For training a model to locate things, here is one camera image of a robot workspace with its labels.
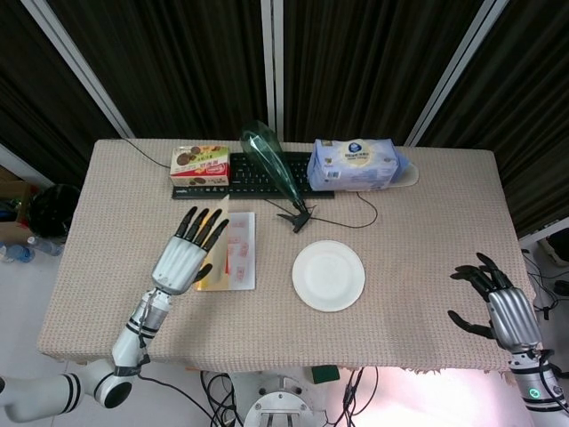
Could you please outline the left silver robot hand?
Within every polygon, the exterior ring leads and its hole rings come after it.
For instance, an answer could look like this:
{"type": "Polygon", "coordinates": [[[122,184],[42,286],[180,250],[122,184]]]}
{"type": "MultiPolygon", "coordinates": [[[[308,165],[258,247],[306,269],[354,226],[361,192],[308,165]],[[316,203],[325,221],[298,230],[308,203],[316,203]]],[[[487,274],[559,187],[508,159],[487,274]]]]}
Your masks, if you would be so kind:
{"type": "Polygon", "coordinates": [[[228,218],[220,219],[223,214],[222,208],[211,213],[208,208],[198,212],[192,206],[187,211],[152,270],[157,289],[169,295],[184,294],[208,275],[212,264],[204,260],[229,224],[228,218]]]}

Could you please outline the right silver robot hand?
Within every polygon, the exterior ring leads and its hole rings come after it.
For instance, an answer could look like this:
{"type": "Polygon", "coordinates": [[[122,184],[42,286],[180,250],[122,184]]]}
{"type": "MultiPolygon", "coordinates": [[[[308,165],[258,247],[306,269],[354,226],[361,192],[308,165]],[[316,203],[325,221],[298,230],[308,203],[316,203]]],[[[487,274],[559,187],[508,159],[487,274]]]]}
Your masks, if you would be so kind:
{"type": "Polygon", "coordinates": [[[537,350],[542,337],[532,304],[490,257],[478,253],[477,258],[480,266],[461,265],[451,278],[469,282],[482,297],[490,316],[489,325],[469,323],[453,310],[447,312],[449,318],[463,331],[494,340],[512,354],[537,350]]]}

